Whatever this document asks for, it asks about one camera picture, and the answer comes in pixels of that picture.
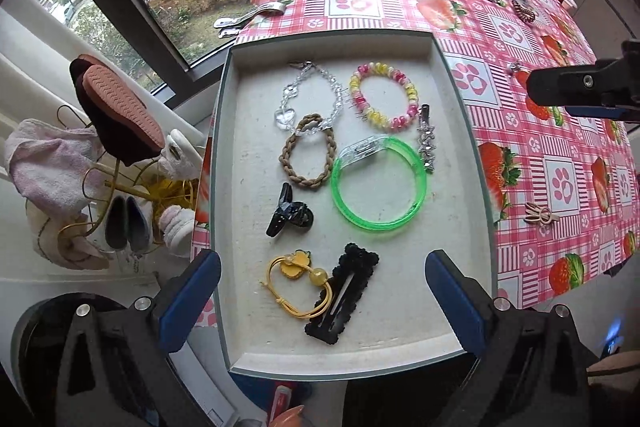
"screw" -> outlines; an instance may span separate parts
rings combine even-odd
[[[90,311],[91,311],[91,306],[89,306],[89,304],[80,304],[78,306],[78,309],[76,309],[76,315],[78,317],[84,317]]]
[[[558,306],[556,306],[556,314],[559,315],[559,317],[568,317],[569,316],[569,308],[567,308],[564,304],[558,304]]]
[[[144,311],[151,306],[151,299],[149,297],[141,297],[134,302],[133,306],[137,310]]]
[[[511,303],[509,302],[509,299],[505,299],[504,297],[498,297],[497,299],[494,299],[494,306],[497,310],[500,310],[501,312],[505,312],[509,308],[511,308]]]

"black hair claw clip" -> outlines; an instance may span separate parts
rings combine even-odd
[[[267,235],[276,237],[278,232],[283,229],[284,224],[289,221],[292,225],[301,229],[310,229],[314,223],[314,213],[302,201],[293,200],[293,189],[288,183],[282,184],[280,191],[280,199],[276,211],[271,217]]]

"tablecloth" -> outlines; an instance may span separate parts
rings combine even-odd
[[[260,4],[271,0],[252,0]],[[494,204],[498,295],[519,308],[564,293],[629,257],[640,219],[634,160],[621,124],[574,118],[527,97],[524,70],[593,63],[574,21],[556,0],[280,0],[286,13],[255,18],[237,42],[345,28],[433,32],[465,102]],[[209,159],[200,182],[192,255],[209,246]],[[524,221],[526,203],[559,216]],[[212,301],[198,324],[216,323]]]

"clear bead bracelet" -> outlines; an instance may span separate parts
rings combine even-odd
[[[329,74],[328,71],[319,68],[318,65],[314,64],[311,61],[290,62],[289,66],[298,68],[301,71],[296,79],[292,83],[287,84],[282,90],[282,101],[280,102],[280,107],[273,114],[276,125],[281,129],[286,129],[289,132],[295,133],[296,136],[316,134],[317,132],[329,129],[329,127],[333,127],[334,120],[338,117],[338,115],[342,111],[342,106],[344,105],[344,87],[340,85],[340,82],[338,82],[332,74]],[[331,111],[331,115],[329,115],[329,118],[325,118],[318,125],[303,128],[302,130],[297,129],[294,122],[294,120],[296,119],[296,112],[292,107],[289,107],[289,99],[295,98],[298,95],[298,86],[301,84],[301,82],[308,79],[308,77],[310,77],[314,73],[314,71],[320,73],[329,82],[329,86],[331,87],[335,95],[334,109]]]

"pink and yellow bead bracelet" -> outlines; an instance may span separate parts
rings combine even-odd
[[[368,76],[375,74],[381,76],[388,76],[391,80],[396,81],[406,91],[409,98],[409,106],[407,107],[406,114],[402,114],[395,118],[387,118],[380,111],[373,109],[369,102],[364,98],[360,90],[360,81]],[[418,92],[415,90],[414,84],[411,83],[409,78],[400,70],[396,70],[387,64],[381,64],[380,62],[370,62],[369,64],[363,64],[358,66],[358,69],[353,72],[351,80],[349,82],[349,88],[351,91],[351,98],[356,105],[356,108],[367,117],[375,127],[383,129],[387,132],[399,131],[407,127],[411,121],[418,114]]]

